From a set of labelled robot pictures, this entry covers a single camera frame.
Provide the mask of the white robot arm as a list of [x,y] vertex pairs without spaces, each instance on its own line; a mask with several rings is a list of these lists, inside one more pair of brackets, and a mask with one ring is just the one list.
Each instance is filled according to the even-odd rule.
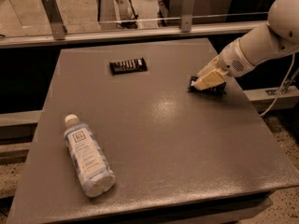
[[227,45],[191,81],[198,91],[215,88],[226,77],[242,77],[258,65],[299,50],[299,0],[276,0],[267,21]]

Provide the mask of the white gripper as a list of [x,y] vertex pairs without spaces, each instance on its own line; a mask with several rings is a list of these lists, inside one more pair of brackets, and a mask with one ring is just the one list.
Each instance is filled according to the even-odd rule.
[[254,68],[255,66],[243,54],[238,38],[227,45],[219,57],[214,57],[197,73],[196,80],[191,82],[191,86],[198,91],[207,90],[224,83],[226,75],[242,77]]

